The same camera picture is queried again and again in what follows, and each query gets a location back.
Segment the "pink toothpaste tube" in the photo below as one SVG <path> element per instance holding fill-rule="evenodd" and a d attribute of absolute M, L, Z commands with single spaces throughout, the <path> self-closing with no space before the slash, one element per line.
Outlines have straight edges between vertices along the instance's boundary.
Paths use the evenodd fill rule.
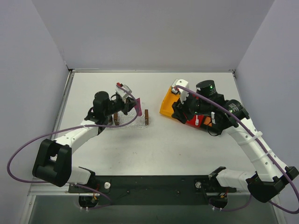
<path fill-rule="evenodd" d="M 142 116 L 142 109 L 141 109 L 140 98 L 136 99 L 135 111 L 136 111 L 138 117 Z"/>

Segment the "orange toothpaste tube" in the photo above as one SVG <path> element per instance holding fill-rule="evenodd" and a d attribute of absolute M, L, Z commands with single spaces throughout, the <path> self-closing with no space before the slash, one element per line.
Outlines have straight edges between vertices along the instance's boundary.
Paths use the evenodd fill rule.
<path fill-rule="evenodd" d="M 203 124 L 210 127 L 213 125 L 210 117 L 205 117 Z"/>

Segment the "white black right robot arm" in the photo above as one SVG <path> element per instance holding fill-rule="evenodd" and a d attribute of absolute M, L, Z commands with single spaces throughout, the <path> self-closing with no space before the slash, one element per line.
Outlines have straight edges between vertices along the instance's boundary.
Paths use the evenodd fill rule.
<path fill-rule="evenodd" d="M 179 95 L 172 104 L 172 117 L 181 123 L 196 115 L 206 116 L 209 125 L 217 135 L 229 134 L 241 147 L 254 171 L 235 171 L 218 168 L 211 174 L 210 181 L 221 188 L 248 191 L 256 200 L 267 203 L 278 195 L 287 184 L 294 186 L 293 180 L 299 175 L 295 167 L 287 166 L 270 149 L 257 131 L 249 113 L 235 100 L 227 100 L 219 94 L 213 80 L 196 84 L 196 91 L 189 89 L 189 83 L 177 79 L 171 91 Z"/>

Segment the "clear textured acrylic tray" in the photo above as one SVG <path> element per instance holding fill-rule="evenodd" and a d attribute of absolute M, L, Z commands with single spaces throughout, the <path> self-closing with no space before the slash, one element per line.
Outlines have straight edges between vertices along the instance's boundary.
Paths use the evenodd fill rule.
<path fill-rule="evenodd" d="M 116 126 L 116 129 L 122 128 L 122 129 L 144 129 L 148 126 L 145 125 L 144 120 L 144 110 L 142 110 L 142 116 L 136 117 L 135 110 L 129 112 L 127 115 L 124 115 L 122 112 L 118 112 L 119 115 L 119 121 L 120 125 L 116 126 L 113 121 L 113 115 L 112 115 L 112 125 Z"/>

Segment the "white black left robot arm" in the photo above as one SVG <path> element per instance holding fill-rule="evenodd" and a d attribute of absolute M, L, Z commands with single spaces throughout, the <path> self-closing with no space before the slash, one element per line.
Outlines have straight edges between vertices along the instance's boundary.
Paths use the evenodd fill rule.
<path fill-rule="evenodd" d="M 97 92 L 93 106 L 78 129 L 54 140 L 43 140 L 33 166 L 33 176 L 58 187 L 69 183 L 79 184 L 85 192 L 94 190 L 95 173 L 83 167 L 73 166 L 72 155 L 88 140 L 102 133 L 112 123 L 113 114 L 122 112 L 127 115 L 137 105 L 137 101 L 128 94 L 117 92 L 115 97 L 112 100 L 107 92 Z"/>

